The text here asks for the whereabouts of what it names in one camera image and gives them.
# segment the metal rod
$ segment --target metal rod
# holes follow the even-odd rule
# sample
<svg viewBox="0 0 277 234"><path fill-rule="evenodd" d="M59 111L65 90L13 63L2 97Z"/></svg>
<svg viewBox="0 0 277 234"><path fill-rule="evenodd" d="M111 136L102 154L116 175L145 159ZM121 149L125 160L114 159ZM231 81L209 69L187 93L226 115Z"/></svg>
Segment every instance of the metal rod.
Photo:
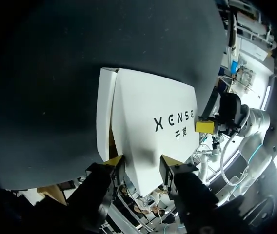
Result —
<svg viewBox="0 0 277 234"><path fill-rule="evenodd" d="M101 230L105 233L105 234L108 234L104 228L101 228Z"/></svg>
<svg viewBox="0 0 277 234"><path fill-rule="evenodd" d="M137 220L137 222L139 224L141 224L147 231L149 232L153 232L153 229L148 227L142 220L139 219L139 217L129 208L129 206L127 205L127 203L125 203L125 201L123 200L123 198L121 197L120 194L117 194L117 197L120 199L120 201L122 202L122 204L125 206L125 208L127 208L127 210L130 212L130 214Z"/></svg>
<svg viewBox="0 0 277 234"><path fill-rule="evenodd" d="M229 83L227 83L223 78L221 78L221 77L218 77L220 80L222 80L227 86L231 86L231 84L229 84Z"/></svg>
<svg viewBox="0 0 277 234"><path fill-rule="evenodd" d="M226 48L227 59L228 59L228 70L232 69L232 50L227 46Z"/></svg>
<svg viewBox="0 0 277 234"><path fill-rule="evenodd" d="M130 223L126 217L124 217L124 215L116 208L114 204L110 205L108 214L123 233L141 234L141 232L136 229L136 227Z"/></svg>
<svg viewBox="0 0 277 234"><path fill-rule="evenodd" d="M245 31L245 32L251 34L251 35L254 36L254 37L257 37L257 38L261 39L262 41L266 42L267 44L272 45L271 42L266 41L266 38L263 38L262 36L258 36L256 33L251 32L250 30L248 30L248 29L246 29L246 28L243 28L243 27L241 27L241 26L239 26L239 25L237 25L236 27L237 27L238 29L242 30L242 31Z"/></svg>
<svg viewBox="0 0 277 234"><path fill-rule="evenodd" d="M261 23L261 12L259 12L259 19L258 22Z"/></svg>
<svg viewBox="0 0 277 234"><path fill-rule="evenodd" d="M266 42L269 41L269 37L270 37L270 33L271 33L271 28L272 28L272 26L270 25L270 26L269 26L269 31L268 31L267 34L266 34Z"/></svg>
<svg viewBox="0 0 277 234"><path fill-rule="evenodd" d="M209 169L210 171L212 171L213 174L216 174L216 173L217 173L217 172L216 172L215 170L213 170L210 166L208 166L208 169Z"/></svg>
<svg viewBox="0 0 277 234"><path fill-rule="evenodd" d="M244 3L244 2L242 2L242 1L230 0L229 3L231 4L231 2L235 2L235 3L237 3L237 4L241 4L241 5L244 5L244 6L253 8L253 6L251 6L251 5L247 4L247 3Z"/></svg>

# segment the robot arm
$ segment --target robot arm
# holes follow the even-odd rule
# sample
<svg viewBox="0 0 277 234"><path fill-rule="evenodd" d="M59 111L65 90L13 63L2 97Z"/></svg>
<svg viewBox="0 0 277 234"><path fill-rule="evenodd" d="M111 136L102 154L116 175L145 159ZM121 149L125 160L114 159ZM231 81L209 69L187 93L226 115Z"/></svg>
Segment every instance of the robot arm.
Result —
<svg viewBox="0 0 277 234"><path fill-rule="evenodd" d="M265 111L241 105L240 98L230 93L226 93L221 97L218 115L205 119L199 118L196 131L211 133L214 136L220 136L221 134L230 136L222 152L216 147L218 142L213 137L213 150L203 152L200 155L203 162L202 167L207 166L205 162L208 160L216 161L217 159L220 161L221 175L227 185L216 194L220 201L218 205L226 202L231 195L235 197L244 195L270 164L272 157L263 146L263 140L269 125L270 117ZM236 136L244 138L238 149L247 162L247 168L241 178L235 176L228 179L223 169L223 160L227 146ZM206 173L205 170L202 171L199 173L199 178L206 184Z"/></svg>
<svg viewBox="0 0 277 234"><path fill-rule="evenodd" d="M238 134L239 137L244 137L238 150L246 160L247 168L241 180L236 176L230 180L230 183L225 180L227 185L216 194L220 200L218 205L226 202L231 195L234 197L244 195L270 164L272 157L263 146L269 125L270 117L265 111L250 109L249 117Z"/></svg>

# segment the cardboard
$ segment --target cardboard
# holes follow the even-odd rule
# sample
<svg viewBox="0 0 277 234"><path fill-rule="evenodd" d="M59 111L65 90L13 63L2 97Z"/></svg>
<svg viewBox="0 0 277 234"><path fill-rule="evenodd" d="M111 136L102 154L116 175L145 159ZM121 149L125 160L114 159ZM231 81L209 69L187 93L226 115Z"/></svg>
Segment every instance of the cardboard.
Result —
<svg viewBox="0 0 277 234"><path fill-rule="evenodd" d="M112 79L116 81L114 91L113 82L108 82ZM111 110L118 155L125 156L126 173L141 196L145 196L163 183L159 172L162 154L185 162L198 147L195 90L168 78L127 69L102 69L99 82L102 88L98 96L103 98L98 99L104 103L104 107L98 103L97 110L97 124L104 123L97 127L97 139L103 140L98 142L99 153L107 158L107 148L99 147L108 145L110 119L99 114L109 114ZM101 94L100 90L109 90L109 94Z"/></svg>

